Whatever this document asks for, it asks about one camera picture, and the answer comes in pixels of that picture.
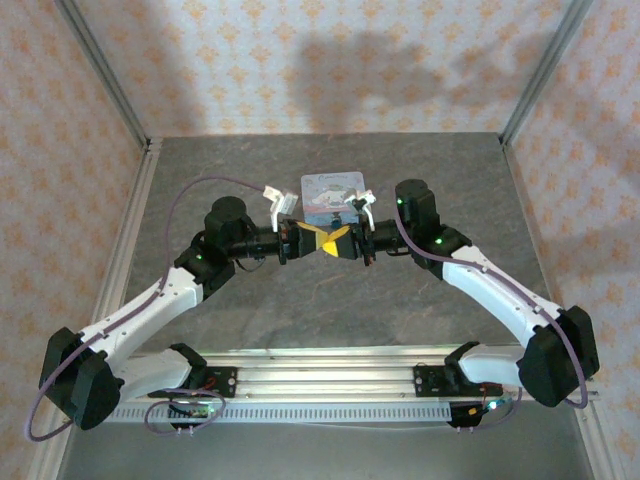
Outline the aluminium table side rail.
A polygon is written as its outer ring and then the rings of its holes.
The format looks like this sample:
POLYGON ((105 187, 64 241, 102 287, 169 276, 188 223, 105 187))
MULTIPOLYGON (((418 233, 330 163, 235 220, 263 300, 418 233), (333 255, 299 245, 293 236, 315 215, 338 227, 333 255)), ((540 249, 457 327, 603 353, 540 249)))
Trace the aluminium table side rail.
MULTIPOLYGON (((533 210, 530 207, 530 202, 528 201, 528 196, 525 192, 524 180, 521 177, 521 172, 517 165, 514 151, 508 145, 503 145, 502 150, 512 175, 518 198, 522 204, 525 222, 531 237, 536 259, 540 266, 545 288, 552 300, 559 300, 559 297, 553 291, 554 283, 549 276, 547 268, 544 266, 543 256, 540 253, 538 245, 540 240, 539 233, 536 229, 533 210)), ((602 397, 597 391, 592 391, 589 394, 589 398, 590 400, 587 407, 582 410, 574 411, 579 427, 579 433, 587 454, 589 467, 592 471, 594 480, 618 480, 615 465, 606 442, 607 438, 605 435, 604 424, 602 423, 598 411, 598 408, 602 406, 602 397)))
MULTIPOLYGON (((131 271, 132 258, 144 215, 163 138, 153 137, 143 151, 128 203, 120 225, 117 241, 107 265, 99 295, 89 324, 94 324, 117 310, 124 302, 131 271)), ((27 480, 56 480, 73 429, 36 445, 27 480)))

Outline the circuit board with green LED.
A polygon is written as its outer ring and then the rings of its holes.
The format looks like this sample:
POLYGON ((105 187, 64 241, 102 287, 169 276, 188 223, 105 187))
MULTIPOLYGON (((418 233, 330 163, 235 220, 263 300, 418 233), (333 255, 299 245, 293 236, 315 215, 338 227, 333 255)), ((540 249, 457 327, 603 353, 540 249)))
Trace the circuit board with green LED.
POLYGON ((511 403, 511 399, 507 398, 499 398, 496 400, 491 400, 486 404, 477 404, 463 408, 463 412, 466 413, 469 417, 483 417, 485 414, 496 410, 498 407, 511 403))
POLYGON ((224 402, 176 402, 168 406, 176 418, 210 419, 222 414, 226 408, 224 402))

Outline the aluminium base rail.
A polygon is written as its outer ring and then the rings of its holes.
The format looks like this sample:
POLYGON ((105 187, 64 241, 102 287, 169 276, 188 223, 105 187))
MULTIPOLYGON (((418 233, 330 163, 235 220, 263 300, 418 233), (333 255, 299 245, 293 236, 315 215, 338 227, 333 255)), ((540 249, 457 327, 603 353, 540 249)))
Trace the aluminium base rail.
POLYGON ((521 389, 519 345, 477 345, 462 353, 459 367, 472 387, 469 395, 418 397, 413 368, 441 366, 459 347, 386 346, 248 349, 205 353, 208 366, 232 368, 213 387, 236 401, 266 403, 373 403, 480 401, 521 389))

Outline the aluminium frame post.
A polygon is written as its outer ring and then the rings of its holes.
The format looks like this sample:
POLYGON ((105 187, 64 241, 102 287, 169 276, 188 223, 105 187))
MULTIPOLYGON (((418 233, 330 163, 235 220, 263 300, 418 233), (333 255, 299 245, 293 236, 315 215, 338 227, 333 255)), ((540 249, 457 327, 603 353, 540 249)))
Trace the aluminium frame post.
POLYGON ((75 36, 85 58, 103 85, 135 143, 146 150, 150 144, 149 137, 76 0, 53 0, 53 2, 71 33, 75 36))
POLYGON ((566 13, 543 50, 540 61, 529 78, 506 126, 499 135, 500 144, 504 149, 515 140, 593 2, 594 0, 571 0, 569 3, 566 13))

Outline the light blue pouch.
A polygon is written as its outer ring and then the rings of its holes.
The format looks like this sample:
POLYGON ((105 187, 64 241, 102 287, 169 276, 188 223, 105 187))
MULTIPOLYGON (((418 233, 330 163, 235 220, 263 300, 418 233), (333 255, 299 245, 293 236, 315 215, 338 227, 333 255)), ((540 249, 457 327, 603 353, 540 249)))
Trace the light blue pouch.
POLYGON ((301 177, 304 221, 317 227, 339 228, 355 223, 356 213, 345 203, 350 190, 365 190, 359 171, 309 174, 301 177))

